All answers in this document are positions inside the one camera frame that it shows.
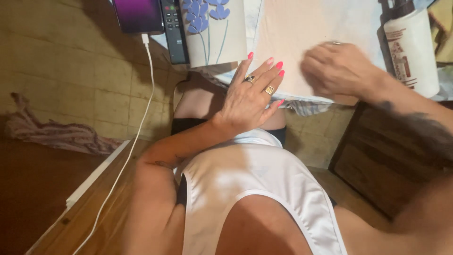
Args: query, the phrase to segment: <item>hand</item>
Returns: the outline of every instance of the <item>hand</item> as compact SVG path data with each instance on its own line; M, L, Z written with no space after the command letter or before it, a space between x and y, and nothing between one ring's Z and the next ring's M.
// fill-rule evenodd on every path
M234 134L247 132L264 124L283 102L283 100L273 102L266 109L271 95L264 91L268 86L273 87L274 92L278 89L284 75L284 71L281 71L283 63L273 66L273 58L265 61L251 73L255 76L252 84L244 81L253 59L253 54L250 55L249 59L242 61L238 66L226 94L223 108L213 117L215 123Z
M384 85L387 72L371 63L353 44L320 44L305 53L302 73L320 95L348 95L362 100Z

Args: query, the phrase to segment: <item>phone screen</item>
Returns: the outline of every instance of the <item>phone screen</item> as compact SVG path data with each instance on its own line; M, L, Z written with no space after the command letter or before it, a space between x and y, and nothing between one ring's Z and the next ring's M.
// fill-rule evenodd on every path
M113 0L113 5L123 33L164 32L160 0Z

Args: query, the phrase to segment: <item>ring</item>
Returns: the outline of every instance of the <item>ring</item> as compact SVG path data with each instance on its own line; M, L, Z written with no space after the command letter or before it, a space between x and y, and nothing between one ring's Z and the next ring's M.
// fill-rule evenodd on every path
M274 92L274 88L271 86L268 86L264 91L266 91L266 93L268 93L269 95L272 96L272 93Z
M247 75L247 77L244 79L244 81L253 84L253 83L255 82L255 76L249 74L249 75Z

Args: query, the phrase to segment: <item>remote control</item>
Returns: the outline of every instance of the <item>remote control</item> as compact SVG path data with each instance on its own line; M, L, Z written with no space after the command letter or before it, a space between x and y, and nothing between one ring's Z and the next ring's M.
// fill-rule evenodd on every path
M188 64L189 54L184 35L183 18L179 9L179 0L161 0L161 3L170 62L171 64Z

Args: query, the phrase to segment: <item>white cylindrical container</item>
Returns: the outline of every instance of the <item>white cylindrical container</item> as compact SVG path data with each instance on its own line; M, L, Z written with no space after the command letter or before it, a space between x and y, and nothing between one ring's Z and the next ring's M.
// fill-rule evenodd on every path
M190 67L247 59L244 0L181 1Z
M414 10L410 0L395 0L384 31L396 78L426 98L436 95L439 78L427 10Z

